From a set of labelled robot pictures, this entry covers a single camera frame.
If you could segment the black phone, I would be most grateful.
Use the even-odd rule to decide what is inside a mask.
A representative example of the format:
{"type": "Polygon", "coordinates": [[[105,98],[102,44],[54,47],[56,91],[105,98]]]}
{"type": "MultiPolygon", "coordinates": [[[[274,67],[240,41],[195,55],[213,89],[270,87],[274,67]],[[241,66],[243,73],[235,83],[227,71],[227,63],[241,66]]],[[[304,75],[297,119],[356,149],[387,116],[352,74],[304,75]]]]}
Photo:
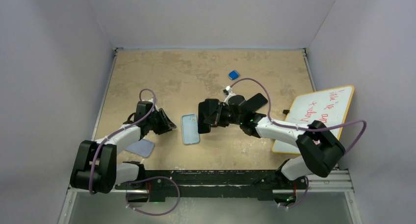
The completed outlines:
{"type": "Polygon", "coordinates": [[[205,134],[210,133],[211,125],[205,123],[209,113],[209,103],[207,101],[200,102],[198,104],[198,133],[205,134]]]}
{"type": "Polygon", "coordinates": [[[248,100],[246,100],[244,108],[249,111],[256,112],[267,104],[268,99],[263,94],[257,93],[248,100]]]}

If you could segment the light blue phone case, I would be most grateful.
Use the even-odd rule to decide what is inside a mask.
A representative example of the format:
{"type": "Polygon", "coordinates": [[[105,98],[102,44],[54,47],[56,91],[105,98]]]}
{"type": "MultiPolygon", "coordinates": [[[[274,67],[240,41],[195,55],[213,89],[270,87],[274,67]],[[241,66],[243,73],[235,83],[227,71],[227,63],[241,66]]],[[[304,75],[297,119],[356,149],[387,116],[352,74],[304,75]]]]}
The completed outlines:
{"type": "Polygon", "coordinates": [[[197,144],[200,141],[198,133],[198,122],[195,114],[181,116],[182,142],[185,145],[197,144]]]}

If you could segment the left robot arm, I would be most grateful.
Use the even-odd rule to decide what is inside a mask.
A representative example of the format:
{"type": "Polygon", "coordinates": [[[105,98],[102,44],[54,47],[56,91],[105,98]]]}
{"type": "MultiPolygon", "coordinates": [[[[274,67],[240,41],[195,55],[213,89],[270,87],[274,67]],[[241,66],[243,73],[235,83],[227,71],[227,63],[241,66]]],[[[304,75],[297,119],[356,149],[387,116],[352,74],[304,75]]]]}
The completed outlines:
{"type": "Polygon", "coordinates": [[[118,130],[96,141],[80,143],[70,176],[71,187],[91,194],[107,194],[115,185],[127,182],[132,188],[141,189],[146,184],[144,165],[135,161],[118,164],[117,155],[150,131],[161,135],[176,127],[153,101],[139,101],[136,111],[118,130]]]}

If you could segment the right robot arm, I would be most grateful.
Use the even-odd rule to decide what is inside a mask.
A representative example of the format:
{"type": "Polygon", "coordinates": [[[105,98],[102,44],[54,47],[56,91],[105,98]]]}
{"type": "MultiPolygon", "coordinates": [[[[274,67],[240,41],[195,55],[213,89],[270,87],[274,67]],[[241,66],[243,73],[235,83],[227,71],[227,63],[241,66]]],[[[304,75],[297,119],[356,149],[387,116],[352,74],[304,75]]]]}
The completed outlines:
{"type": "Polygon", "coordinates": [[[205,134],[212,127],[235,124],[249,136],[297,147],[300,156],[285,161],[276,171],[275,181],[281,188],[287,188],[296,179],[310,174],[327,177],[345,155],[342,143],[320,121],[299,127],[287,122],[273,124],[267,115],[257,112],[267,103],[268,100],[260,93],[248,100],[241,95],[229,95],[226,102],[205,99],[198,104],[198,132],[205,134]]]}

